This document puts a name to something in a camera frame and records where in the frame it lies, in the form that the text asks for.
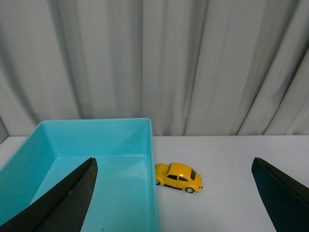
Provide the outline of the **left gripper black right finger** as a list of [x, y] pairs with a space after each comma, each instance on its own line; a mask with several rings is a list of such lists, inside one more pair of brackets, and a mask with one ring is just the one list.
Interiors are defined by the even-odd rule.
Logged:
[[251, 171], [275, 230], [307, 232], [309, 188], [261, 158], [254, 158]]

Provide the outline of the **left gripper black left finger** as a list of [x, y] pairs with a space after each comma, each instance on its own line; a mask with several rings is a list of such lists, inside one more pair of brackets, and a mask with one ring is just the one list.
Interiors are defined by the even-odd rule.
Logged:
[[98, 165], [89, 158], [26, 209], [2, 232], [80, 232], [93, 196]]

